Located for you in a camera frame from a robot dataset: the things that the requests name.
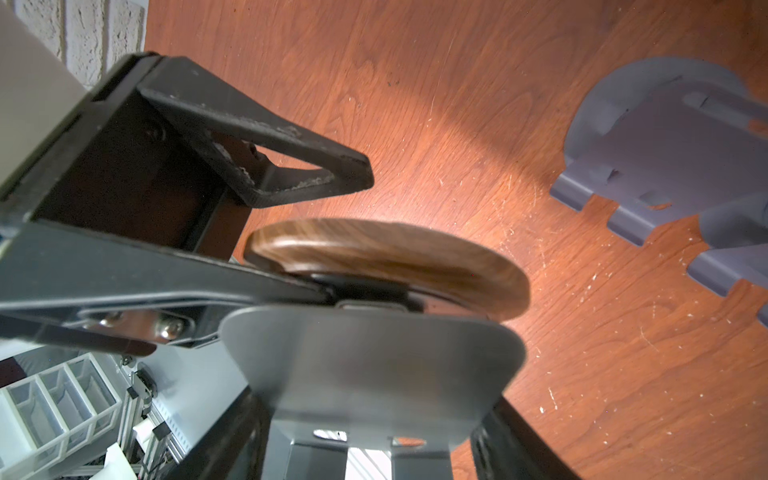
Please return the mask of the purple-grey phone stand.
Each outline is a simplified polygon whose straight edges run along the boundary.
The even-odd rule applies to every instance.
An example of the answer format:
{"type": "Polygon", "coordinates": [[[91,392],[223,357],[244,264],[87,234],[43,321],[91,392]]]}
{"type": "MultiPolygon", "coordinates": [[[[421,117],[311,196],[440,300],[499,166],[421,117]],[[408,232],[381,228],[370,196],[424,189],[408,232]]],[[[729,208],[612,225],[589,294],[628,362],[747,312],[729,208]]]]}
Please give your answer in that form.
{"type": "Polygon", "coordinates": [[[767,195],[750,194],[698,215],[708,249],[687,267],[687,275],[725,297],[741,280],[767,287],[767,195]]]}

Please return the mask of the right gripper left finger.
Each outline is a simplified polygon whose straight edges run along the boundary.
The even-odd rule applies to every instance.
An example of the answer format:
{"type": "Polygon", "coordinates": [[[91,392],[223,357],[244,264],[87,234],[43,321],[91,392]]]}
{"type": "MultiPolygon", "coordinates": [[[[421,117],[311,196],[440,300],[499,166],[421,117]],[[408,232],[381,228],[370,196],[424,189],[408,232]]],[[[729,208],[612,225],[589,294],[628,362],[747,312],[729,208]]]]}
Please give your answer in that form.
{"type": "Polygon", "coordinates": [[[271,414],[245,388],[203,438],[165,479],[260,479],[263,474],[271,414]]]}

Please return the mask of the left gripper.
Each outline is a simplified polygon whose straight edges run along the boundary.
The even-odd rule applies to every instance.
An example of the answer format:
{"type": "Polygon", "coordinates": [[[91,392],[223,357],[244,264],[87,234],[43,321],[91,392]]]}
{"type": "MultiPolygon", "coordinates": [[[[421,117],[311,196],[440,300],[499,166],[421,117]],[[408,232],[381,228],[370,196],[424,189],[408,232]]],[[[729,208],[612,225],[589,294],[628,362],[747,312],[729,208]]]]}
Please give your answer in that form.
{"type": "Polygon", "coordinates": [[[214,258],[233,255],[246,206],[374,183],[366,155],[191,59],[129,54],[1,184],[1,336],[145,348],[79,324],[88,312],[176,305],[330,307],[321,284],[214,258]]]}

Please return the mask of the grey phone stand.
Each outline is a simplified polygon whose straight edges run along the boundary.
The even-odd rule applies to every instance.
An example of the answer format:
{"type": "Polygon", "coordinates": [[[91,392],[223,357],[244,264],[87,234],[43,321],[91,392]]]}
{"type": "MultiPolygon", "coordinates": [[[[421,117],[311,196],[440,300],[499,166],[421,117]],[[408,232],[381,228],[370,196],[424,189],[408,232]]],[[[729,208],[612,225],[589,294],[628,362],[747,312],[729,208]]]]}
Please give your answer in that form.
{"type": "Polygon", "coordinates": [[[594,195],[607,226],[641,246],[657,227],[767,190],[767,106],[719,65],[656,57],[620,67],[580,103],[550,194],[575,211],[594,195]]]}

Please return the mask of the dark grey stand wooden base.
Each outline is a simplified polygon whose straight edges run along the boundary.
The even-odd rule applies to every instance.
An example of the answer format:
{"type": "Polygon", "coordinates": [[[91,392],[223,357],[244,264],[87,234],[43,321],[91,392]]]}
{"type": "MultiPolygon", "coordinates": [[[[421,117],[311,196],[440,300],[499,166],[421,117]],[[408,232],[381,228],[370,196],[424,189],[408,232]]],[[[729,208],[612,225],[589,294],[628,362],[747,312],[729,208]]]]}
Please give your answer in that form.
{"type": "Polygon", "coordinates": [[[220,336],[271,413],[268,479],[342,479],[351,449],[396,479],[449,479],[451,453],[501,398],[525,348],[506,322],[530,303],[512,261],[402,223],[305,219],[246,251],[332,290],[326,306],[229,315],[220,336]]]}

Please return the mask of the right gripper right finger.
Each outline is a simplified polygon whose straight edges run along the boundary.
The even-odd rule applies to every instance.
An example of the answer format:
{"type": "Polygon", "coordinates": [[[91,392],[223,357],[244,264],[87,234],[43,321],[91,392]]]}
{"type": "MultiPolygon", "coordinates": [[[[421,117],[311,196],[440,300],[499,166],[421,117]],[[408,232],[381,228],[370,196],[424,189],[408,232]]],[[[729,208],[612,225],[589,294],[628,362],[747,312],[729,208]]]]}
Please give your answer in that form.
{"type": "Polygon", "coordinates": [[[579,480],[580,477],[501,397],[470,435],[480,480],[579,480]]]}

